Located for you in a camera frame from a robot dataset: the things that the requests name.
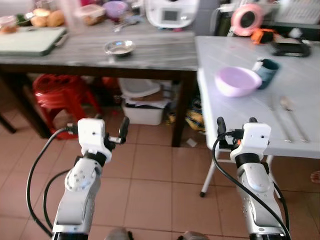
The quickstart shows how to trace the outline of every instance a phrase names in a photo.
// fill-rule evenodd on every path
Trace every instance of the tiled floor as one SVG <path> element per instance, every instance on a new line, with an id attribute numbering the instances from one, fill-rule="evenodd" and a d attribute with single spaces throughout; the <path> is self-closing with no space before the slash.
<path id="1" fill-rule="evenodd" d="M 106 128 L 117 133 L 122 114 L 106 116 Z M 47 240 L 32 221 L 26 207 L 25 188 L 29 168 L 45 143 L 15 110 L 1 113 L 18 128 L 10 135 L 0 126 L 0 239 Z M 96 197 L 90 240 L 103 240 L 113 227 L 125 226 L 135 240 L 176 240 L 184 231 L 207 234 L 210 240 L 247 240 L 242 204 L 235 187 L 219 172 L 207 196 L 199 197 L 210 166 L 205 137 L 187 128 L 184 147 L 171 148 L 171 128 L 131 125 L 125 145 L 118 146 L 105 165 Z M 187 147 L 188 138 L 198 142 Z M 44 185 L 55 173 L 72 167 L 80 154 L 77 140 L 56 140 L 35 170 L 32 205 L 40 219 Z M 223 163 L 234 173 L 235 165 Z M 310 173 L 319 160 L 277 157 L 272 170 L 286 196 L 292 240 L 320 240 L 320 185 Z M 54 220 L 64 192 L 64 177 L 48 193 L 48 214 Z"/>

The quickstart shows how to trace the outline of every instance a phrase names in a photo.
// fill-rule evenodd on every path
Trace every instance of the gray wooden table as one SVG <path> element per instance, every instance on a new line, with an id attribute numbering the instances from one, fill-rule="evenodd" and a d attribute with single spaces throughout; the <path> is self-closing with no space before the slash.
<path id="1" fill-rule="evenodd" d="M 178 147 L 198 70 L 194 34 L 159 30 L 148 22 L 126 26 L 119 33 L 112 28 L 108 21 L 87 27 L 47 56 L 0 56 L 0 78 L 21 113 L 44 138 L 50 131 L 22 90 L 23 83 L 28 83 L 26 73 L 181 81 L 172 137 L 172 146 Z M 132 40 L 136 49 L 128 57 L 108 56 L 104 44 L 113 40 Z"/>

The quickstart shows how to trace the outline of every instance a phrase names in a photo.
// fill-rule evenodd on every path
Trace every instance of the dark green mug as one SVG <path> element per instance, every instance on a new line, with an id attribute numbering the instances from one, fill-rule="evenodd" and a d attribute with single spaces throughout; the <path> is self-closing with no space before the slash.
<path id="1" fill-rule="evenodd" d="M 259 63 L 259 67 L 257 67 L 254 72 L 257 73 L 262 79 L 262 84 L 258 89 L 265 89 L 269 86 L 272 79 L 274 79 L 275 75 L 280 69 L 280 65 L 271 59 L 261 59 L 258 60 L 257 63 Z"/>

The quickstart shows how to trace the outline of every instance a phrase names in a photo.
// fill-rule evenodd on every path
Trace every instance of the black table leg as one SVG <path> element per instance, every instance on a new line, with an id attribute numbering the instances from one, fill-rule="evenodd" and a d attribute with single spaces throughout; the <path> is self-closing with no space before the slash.
<path id="1" fill-rule="evenodd" d="M 11 93 L 14 104 L 28 120 L 32 128 L 42 138 L 49 138 L 51 132 L 46 123 L 35 110 L 34 106 L 23 91 L 23 82 L 28 77 L 22 73 L 6 73 L 0 71 L 0 80 L 4 83 L 6 90 Z"/>
<path id="2" fill-rule="evenodd" d="M 197 72 L 182 72 L 180 75 L 180 93 L 176 108 L 175 124 L 173 128 L 172 147 L 180 147 L 182 132 L 185 126 L 185 117 L 195 90 L 195 83 L 197 79 Z"/>
<path id="3" fill-rule="evenodd" d="M 10 133 L 14 134 L 17 130 L 14 129 L 13 126 L 3 117 L 0 115 L 0 124 L 4 126 L 5 129 L 7 129 Z"/>

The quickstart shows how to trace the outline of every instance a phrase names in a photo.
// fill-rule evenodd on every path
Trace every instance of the red plastic stool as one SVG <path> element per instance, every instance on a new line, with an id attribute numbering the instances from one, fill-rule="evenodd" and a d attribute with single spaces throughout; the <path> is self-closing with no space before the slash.
<path id="1" fill-rule="evenodd" d="M 57 130 L 53 120 L 62 110 L 66 110 L 76 121 L 79 121 L 86 117 L 81 104 L 89 103 L 99 114 L 102 114 L 94 95 L 80 76 L 44 74 L 34 81 L 33 90 L 52 133 Z M 58 137 L 70 139 L 77 136 L 63 132 Z"/>

